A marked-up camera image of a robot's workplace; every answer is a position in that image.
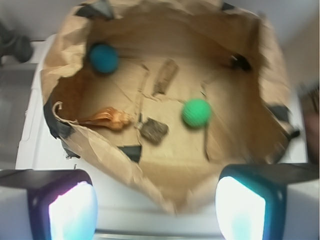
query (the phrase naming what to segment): green ball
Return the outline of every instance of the green ball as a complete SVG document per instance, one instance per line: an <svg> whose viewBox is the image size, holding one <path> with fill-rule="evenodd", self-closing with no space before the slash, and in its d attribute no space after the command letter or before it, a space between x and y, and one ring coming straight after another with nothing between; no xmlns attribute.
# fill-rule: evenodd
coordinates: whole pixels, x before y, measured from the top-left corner
<svg viewBox="0 0 320 240"><path fill-rule="evenodd" d="M193 128L205 126L211 117L211 107L205 100L196 98L187 101L182 110L182 118Z"/></svg>

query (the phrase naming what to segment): white surface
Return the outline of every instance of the white surface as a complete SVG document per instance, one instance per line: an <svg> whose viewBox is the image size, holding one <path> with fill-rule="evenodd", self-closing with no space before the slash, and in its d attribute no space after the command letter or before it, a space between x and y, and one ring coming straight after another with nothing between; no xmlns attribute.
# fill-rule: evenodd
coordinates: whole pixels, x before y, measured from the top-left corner
<svg viewBox="0 0 320 240"><path fill-rule="evenodd" d="M287 186L284 240L319 239L319 179Z"/></svg>
<svg viewBox="0 0 320 240"><path fill-rule="evenodd" d="M117 233L142 235L197 236L221 238L214 204L195 214L168 215L145 195L113 180L83 159L66 159L60 140L54 139L43 116L40 71L43 59L54 36L48 38L43 47L40 62L32 84L31 99L26 114L22 140L16 161L16 169L83 169L90 175L98 198L97 228ZM299 105L293 98L293 125L303 129ZM289 151L281 162L306 162L304 131L290 144Z"/></svg>
<svg viewBox="0 0 320 240"><path fill-rule="evenodd" d="M27 190L0 186L0 239L32 239Z"/></svg>

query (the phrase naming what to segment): seashell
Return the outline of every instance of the seashell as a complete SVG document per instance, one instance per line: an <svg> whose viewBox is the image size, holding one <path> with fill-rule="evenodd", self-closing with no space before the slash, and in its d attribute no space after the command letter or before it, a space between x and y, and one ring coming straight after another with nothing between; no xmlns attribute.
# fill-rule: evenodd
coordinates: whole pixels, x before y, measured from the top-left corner
<svg viewBox="0 0 320 240"><path fill-rule="evenodd" d="M132 115L109 106L102 108L92 116L79 119L78 123L86 126L102 126L118 131L133 120Z"/></svg>

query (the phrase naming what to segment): rock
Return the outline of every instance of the rock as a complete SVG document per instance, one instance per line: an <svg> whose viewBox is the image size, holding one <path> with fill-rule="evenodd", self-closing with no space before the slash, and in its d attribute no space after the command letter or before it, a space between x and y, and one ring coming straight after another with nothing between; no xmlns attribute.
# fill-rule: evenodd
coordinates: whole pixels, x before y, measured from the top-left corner
<svg viewBox="0 0 320 240"><path fill-rule="evenodd" d="M142 125L142 128L140 129L140 134L153 144L157 145L167 134L168 130L168 125L148 117L147 121Z"/></svg>

